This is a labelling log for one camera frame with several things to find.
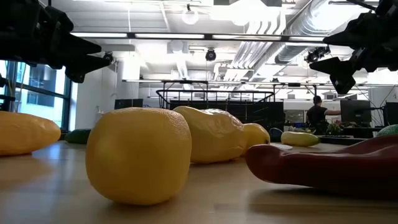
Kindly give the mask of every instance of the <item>red pepper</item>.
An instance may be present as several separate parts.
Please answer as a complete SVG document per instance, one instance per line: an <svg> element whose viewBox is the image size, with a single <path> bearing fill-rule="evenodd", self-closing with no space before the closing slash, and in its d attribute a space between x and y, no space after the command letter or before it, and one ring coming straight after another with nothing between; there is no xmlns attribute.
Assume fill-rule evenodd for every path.
<svg viewBox="0 0 398 224"><path fill-rule="evenodd" d="M330 153L258 145L245 158L250 171L266 182L350 195L398 196L398 135L372 138Z"/></svg>

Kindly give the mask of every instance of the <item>dark shirt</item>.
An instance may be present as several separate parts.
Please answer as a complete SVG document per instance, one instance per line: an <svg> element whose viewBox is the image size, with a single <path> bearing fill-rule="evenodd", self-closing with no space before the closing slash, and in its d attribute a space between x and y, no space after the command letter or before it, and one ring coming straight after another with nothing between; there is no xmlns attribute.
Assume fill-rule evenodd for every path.
<svg viewBox="0 0 398 224"><path fill-rule="evenodd" d="M313 106L307 111L307 116L308 116L308 121L312 126L316 126L321 121L326 120L325 118L325 112L328 110L327 108L321 107L321 106Z"/></svg>

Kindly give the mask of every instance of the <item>man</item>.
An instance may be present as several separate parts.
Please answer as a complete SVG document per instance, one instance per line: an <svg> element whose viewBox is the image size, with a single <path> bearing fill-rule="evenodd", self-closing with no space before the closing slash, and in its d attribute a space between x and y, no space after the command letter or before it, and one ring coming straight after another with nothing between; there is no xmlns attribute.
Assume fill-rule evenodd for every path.
<svg viewBox="0 0 398 224"><path fill-rule="evenodd" d="M314 96L313 98L314 106L307 111L307 122L311 126L317 127L319 124L325 123L326 115L340 115L341 111L328 110L322 107L322 99L320 96Z"/></svg>

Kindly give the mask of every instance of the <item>wooden table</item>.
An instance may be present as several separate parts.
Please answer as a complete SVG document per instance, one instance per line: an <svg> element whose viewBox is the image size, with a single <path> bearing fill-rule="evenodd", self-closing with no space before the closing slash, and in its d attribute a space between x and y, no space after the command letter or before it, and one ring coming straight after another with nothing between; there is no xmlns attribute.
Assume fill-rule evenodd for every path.
<svg viewBox="0 0 398 224"><path fill-rule="evenodd" d="M310 151L339 147L320 144ZM380 224L398 223L398 203L265 183L240 160L193 164L185 188L169 202L119 205L88 182L84 147L60 142L33 155L0 157L0 223Z"/></svg>

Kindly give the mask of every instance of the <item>yellow gourd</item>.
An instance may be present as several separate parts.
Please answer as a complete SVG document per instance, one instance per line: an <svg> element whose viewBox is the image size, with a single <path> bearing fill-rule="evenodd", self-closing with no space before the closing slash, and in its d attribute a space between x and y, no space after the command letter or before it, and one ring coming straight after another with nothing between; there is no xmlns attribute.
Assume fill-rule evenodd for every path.
<svg viewBox="0 0 398 224"><path fill-rule="evenodd" d="M111 111L88 138L87 176L101 195L115 202L164 202L187 179L191 145L188 124L176 112L158 108Z"/></svg>
<svg viewBox="0 0 398 224"><path fill-rule="evenodd" d="M38 116L0 111L0 156L27 154L59 140L61 130Z"/></svg>
<svg viewBox="0 0 398 224"><path fill-rule="evenodd" d="M246 144L246 150L243 153L246 153L246 151L252 146L270 143L270 136L268 134L268 131L260 124L244 124L243 130L246 139L248 140L248 143Z"/></svg>
<svg viewBox="0 0 398 224"><path fill-rule="evenodd" d="M319 138L310 133L296 133L291 131L286 131L282 133L280 140L282 144L289 146L314 146L319 143Z"/></svg>
<svg viewBox="0 0 398 224"><path fill-rule="evenodd" d="M211 163L239 157L246 148L243 124L226 111L179 106L192 135L191 161Z"/></svg>

